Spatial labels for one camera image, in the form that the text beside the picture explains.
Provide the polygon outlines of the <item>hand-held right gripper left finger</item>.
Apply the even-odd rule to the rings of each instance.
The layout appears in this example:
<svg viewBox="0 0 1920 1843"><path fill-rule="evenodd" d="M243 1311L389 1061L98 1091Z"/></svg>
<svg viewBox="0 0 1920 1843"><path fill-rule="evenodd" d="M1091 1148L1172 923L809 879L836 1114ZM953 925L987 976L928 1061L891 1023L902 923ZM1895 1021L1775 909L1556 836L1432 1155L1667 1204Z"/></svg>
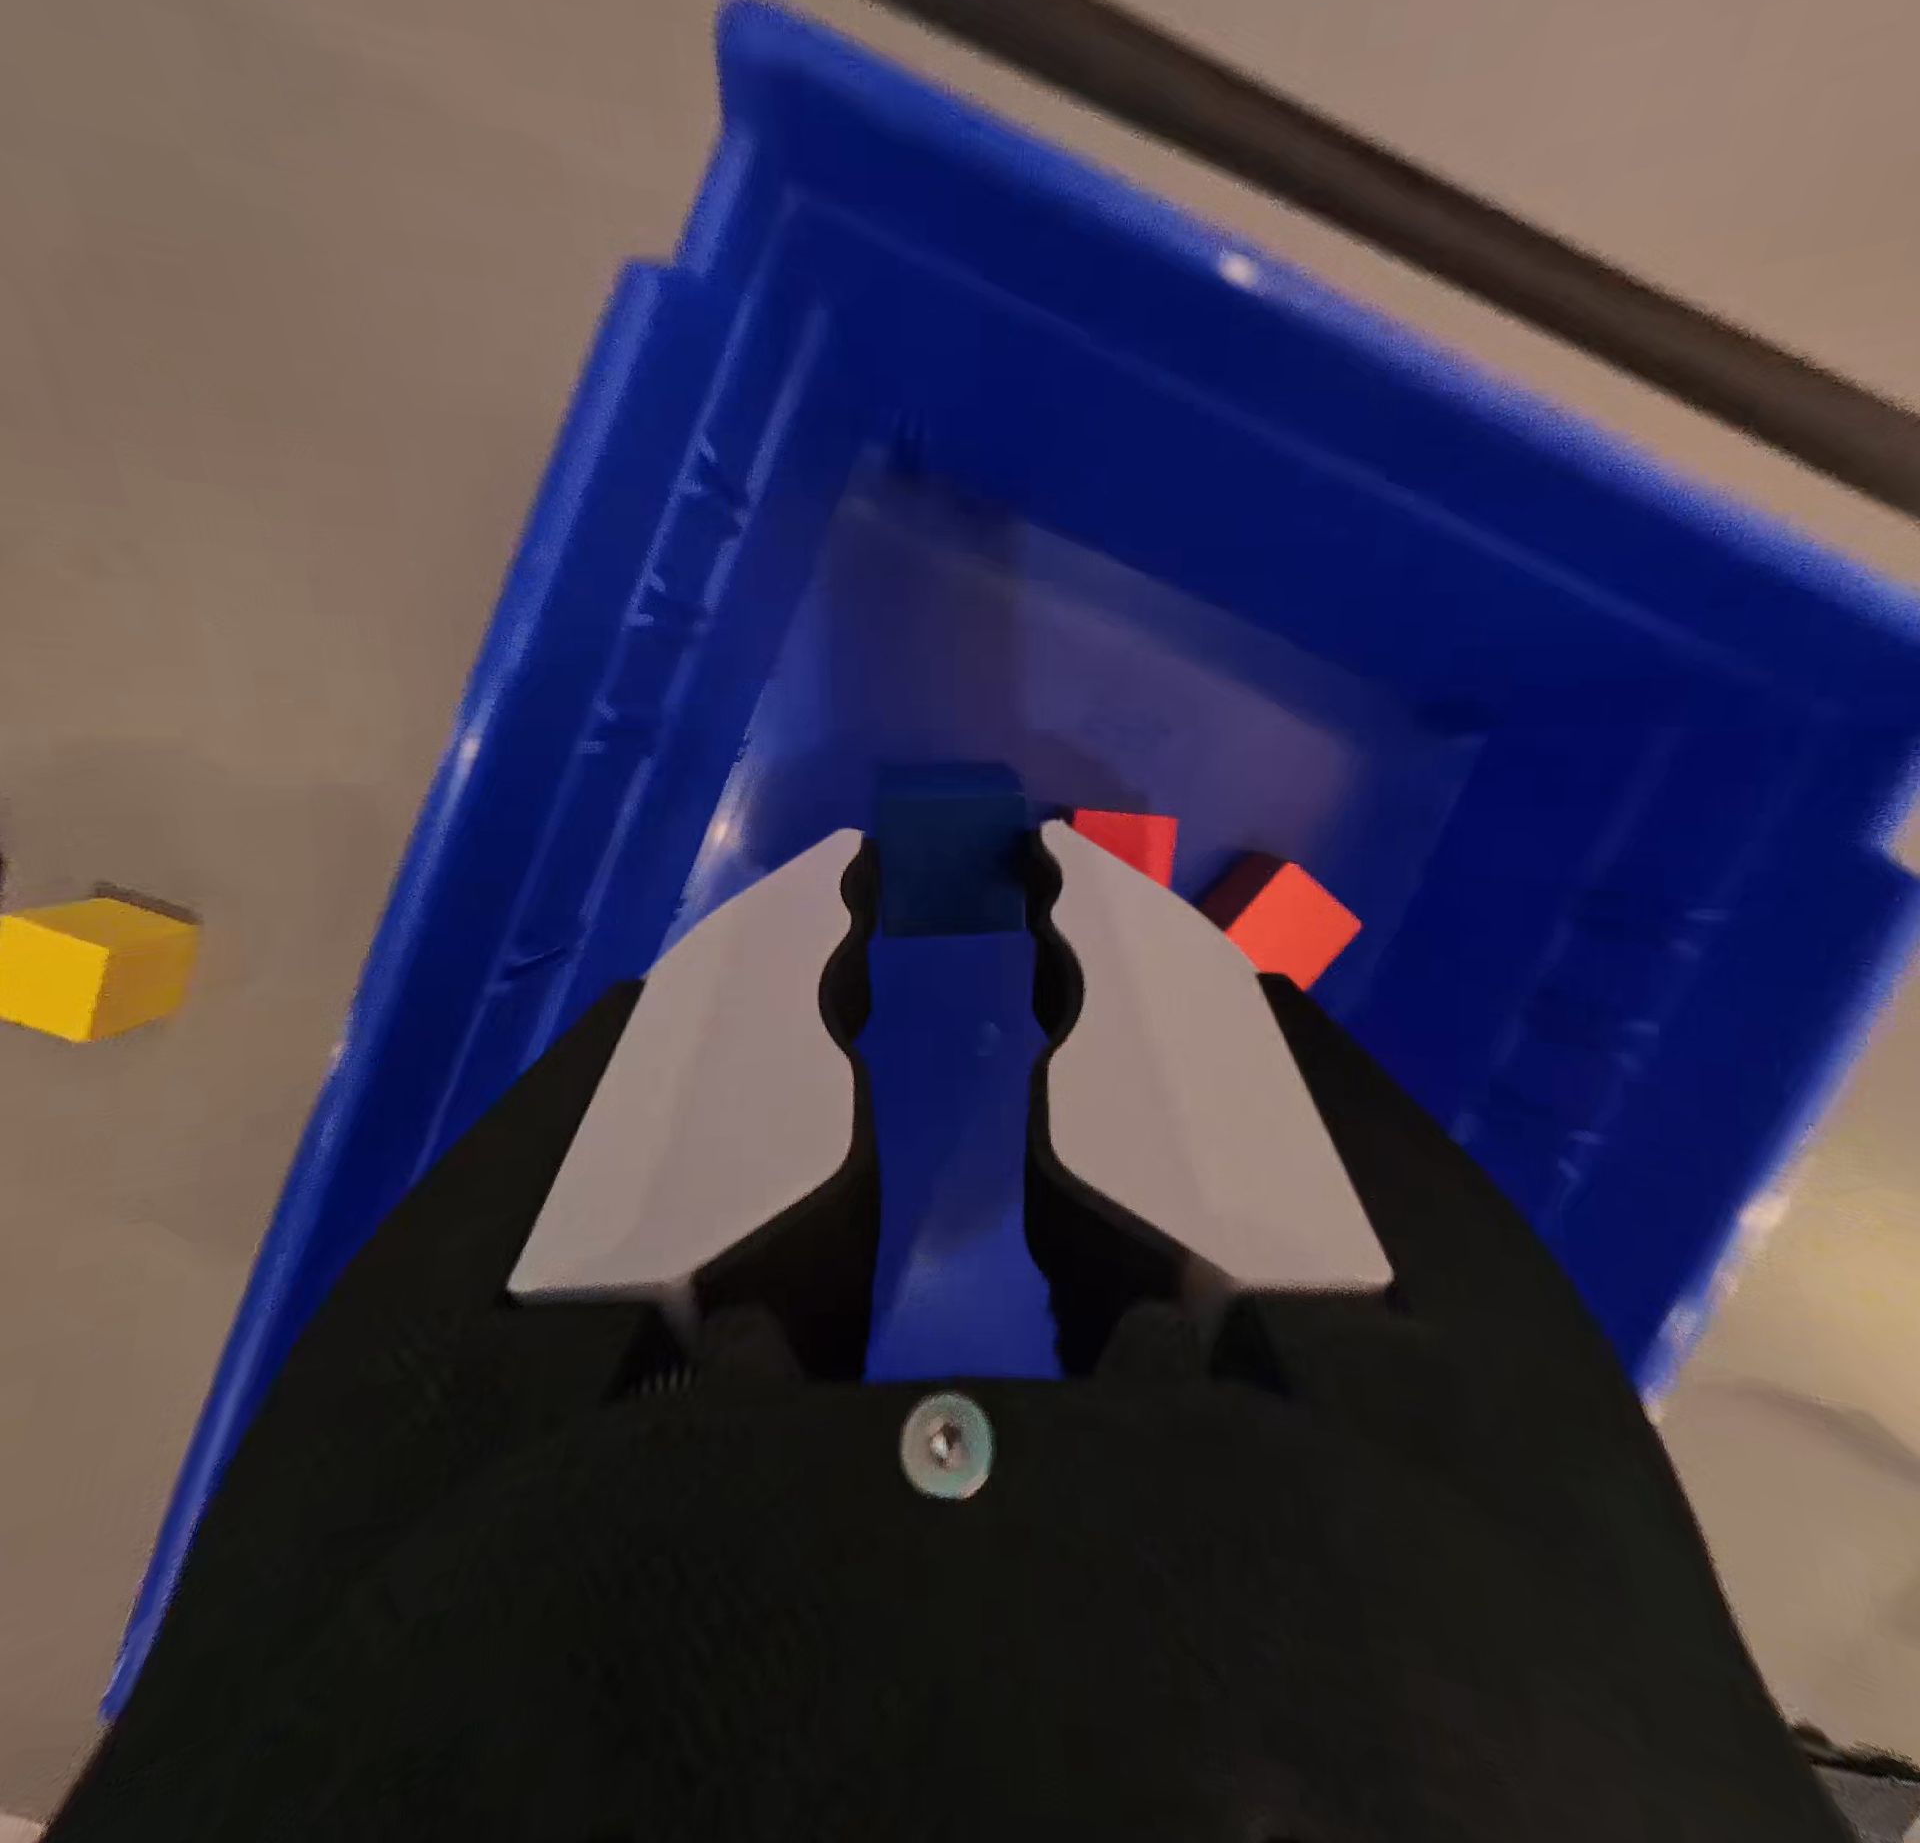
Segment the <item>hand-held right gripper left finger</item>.
<svg viewBox="0 0 1920 1843"><path fill-rule="evenodd" d="M871 849L842 827L654 960L508 1274L515 1300L693 1300L855 1166Z"/></svg>

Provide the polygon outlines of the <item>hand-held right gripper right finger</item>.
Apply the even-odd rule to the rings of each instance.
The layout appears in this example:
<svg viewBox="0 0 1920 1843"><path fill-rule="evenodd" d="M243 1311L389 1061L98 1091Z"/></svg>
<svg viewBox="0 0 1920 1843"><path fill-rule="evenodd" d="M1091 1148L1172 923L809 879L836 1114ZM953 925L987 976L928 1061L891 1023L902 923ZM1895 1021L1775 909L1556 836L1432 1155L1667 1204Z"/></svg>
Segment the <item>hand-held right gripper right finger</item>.
<svg viewBox="0 0 1920 1843"><path fill-rule="evenodd" d="M1255 967L1196 906L1045 823L1064 1007L1045 1148L1091 1204L1172 1244L1177 1284L1378 1298L1380 1237Z"/></svg>

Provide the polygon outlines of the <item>orange wooden cube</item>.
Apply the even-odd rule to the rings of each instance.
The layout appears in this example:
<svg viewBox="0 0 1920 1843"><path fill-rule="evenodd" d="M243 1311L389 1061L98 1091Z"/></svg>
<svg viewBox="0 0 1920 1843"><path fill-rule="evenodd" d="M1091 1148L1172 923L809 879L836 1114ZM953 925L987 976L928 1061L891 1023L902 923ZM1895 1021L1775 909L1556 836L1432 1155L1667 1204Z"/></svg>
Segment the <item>orange wooden cube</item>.
<svg viewBox="0 0 1920 1843"><path fill-rule="evenodd" d="M1311 993L1346 947L1361 920L1309 870L1269 851L1247 851L1226 863L1196 897L1196 909L1255 967Z"/></svg>

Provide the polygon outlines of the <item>red wooden cube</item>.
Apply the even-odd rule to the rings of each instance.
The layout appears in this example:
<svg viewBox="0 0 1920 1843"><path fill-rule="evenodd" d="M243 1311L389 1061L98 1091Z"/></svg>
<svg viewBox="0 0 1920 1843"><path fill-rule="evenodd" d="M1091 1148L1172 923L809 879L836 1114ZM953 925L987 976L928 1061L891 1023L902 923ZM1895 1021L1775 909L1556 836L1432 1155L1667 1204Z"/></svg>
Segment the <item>red wooden cube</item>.
<svg viewBox="0 0 1920 1843"><path fill-rule="evenodd" d="M1112 859L1137 870L1151 883L1172 888L1177 870L1177 819L1147 812L1102 812L1076 804L1067 823Z"/></svg>

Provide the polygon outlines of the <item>blue wooden cube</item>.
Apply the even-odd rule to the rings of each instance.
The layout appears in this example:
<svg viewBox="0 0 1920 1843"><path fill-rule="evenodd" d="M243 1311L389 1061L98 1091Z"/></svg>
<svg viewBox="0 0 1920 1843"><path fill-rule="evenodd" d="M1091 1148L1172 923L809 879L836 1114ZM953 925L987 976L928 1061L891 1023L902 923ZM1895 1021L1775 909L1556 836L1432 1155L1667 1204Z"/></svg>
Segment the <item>blue wooden cube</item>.
<svg viewBox="0 0 1920 1843"><path fill-rule="evenodd" d="M1009 764L880 764L871 841L886 937L1024 928L1027 806L1022 777Z"/></svg>

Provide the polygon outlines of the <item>blue plastic bin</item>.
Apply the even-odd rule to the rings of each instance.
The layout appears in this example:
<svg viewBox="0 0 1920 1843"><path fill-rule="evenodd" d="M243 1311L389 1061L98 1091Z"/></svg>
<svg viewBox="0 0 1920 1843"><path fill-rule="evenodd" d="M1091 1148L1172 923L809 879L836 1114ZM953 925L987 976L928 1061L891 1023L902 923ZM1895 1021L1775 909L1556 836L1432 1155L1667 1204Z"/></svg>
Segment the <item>blue plastic bin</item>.
<svg viewBox="0 0 1920 1843"><path fill-rule="evenodd" d="M177 1472L612 983L887 777L1299 859L1320 1003L1648 1393L1916 945L1916 596L855 41L724 0Z"/></svg>

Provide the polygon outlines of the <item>yellow wooden cube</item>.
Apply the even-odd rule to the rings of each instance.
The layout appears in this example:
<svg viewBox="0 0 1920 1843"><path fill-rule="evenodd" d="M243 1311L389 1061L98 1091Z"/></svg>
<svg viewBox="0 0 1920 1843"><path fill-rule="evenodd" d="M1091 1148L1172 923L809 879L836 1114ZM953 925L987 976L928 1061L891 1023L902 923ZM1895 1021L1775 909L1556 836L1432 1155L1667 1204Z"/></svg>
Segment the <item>yellow wooden cube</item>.
<svg viewBox="0 0 1920 1843"><path fill-rule="evenodd" d="M2 912L2 1023L72 1043L172 1021L199 923L94 895Z"/></svg>

